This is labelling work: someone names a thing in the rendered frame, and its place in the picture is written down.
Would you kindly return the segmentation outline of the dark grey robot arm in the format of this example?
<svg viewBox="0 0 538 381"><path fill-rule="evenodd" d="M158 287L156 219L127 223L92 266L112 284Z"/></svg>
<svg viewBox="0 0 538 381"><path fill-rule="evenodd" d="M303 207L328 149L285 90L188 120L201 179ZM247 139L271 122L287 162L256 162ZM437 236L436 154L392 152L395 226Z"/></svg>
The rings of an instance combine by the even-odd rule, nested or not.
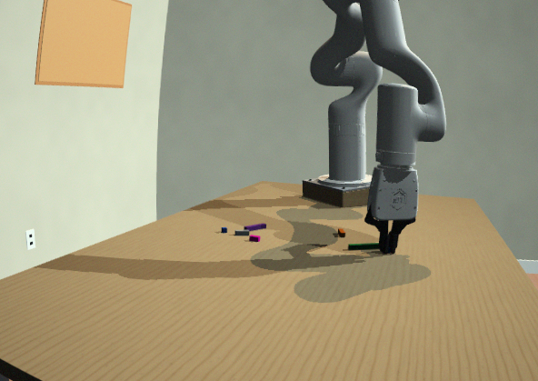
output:
<svg viewBox="0 0 538 381"><path fill-rule="evenodd" d="M432 71L406 44L400 0L323 1L338 16L333 36L314 53L311 76L320 85L354 90L329 105L329 175L319 176L318 182L370 185L372 176L365 174L365 107L383 68L408 85L378 85L375 161L380 165L409 168L415 165L418 141L443 138L441 89ZM365 42L368 52L359 51Z"/></svg>

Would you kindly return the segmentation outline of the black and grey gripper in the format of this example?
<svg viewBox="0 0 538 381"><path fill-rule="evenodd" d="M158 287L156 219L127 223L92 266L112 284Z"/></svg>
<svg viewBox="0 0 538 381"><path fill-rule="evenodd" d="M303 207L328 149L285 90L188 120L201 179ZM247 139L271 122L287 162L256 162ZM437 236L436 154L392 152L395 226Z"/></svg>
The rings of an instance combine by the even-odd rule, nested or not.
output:
<svg viewBox="0 0 538 381"><path fill-rule="evenodd" d="M380 164L375 166L364 222L375 226L380 232L379 248L381 252L387 254L390 247L390 252L395 253L399 235L407 225L415 222L417 210L417 171L412 167L397 168ZM389 235L388 220L393 220Z"/></svg>

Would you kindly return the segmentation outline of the green rod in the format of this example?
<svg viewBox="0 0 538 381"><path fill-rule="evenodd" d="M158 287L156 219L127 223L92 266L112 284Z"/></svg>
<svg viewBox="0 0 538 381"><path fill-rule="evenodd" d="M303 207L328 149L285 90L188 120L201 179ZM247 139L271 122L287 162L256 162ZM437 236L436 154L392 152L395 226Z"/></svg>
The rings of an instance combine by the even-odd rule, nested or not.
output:
<svg viewBox="0 0 538 381"><path fill-rule="evenodd" d="M379 243L371 244L348 244L349 250L361 250L361 249L379 249Z"/></svg>

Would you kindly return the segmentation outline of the purple rod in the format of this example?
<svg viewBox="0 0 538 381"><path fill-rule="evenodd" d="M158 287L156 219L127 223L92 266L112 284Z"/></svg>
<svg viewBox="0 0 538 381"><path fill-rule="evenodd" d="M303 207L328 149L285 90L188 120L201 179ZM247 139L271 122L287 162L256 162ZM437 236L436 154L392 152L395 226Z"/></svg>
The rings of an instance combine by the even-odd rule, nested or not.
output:
<svg viewBox="0 0 538 381"><path fill-rule="evenodd" d="M254 231L259 229L266 228L266 224L258 224L258 225L252 225L252 226L245 226L244 230Z"/></svg>

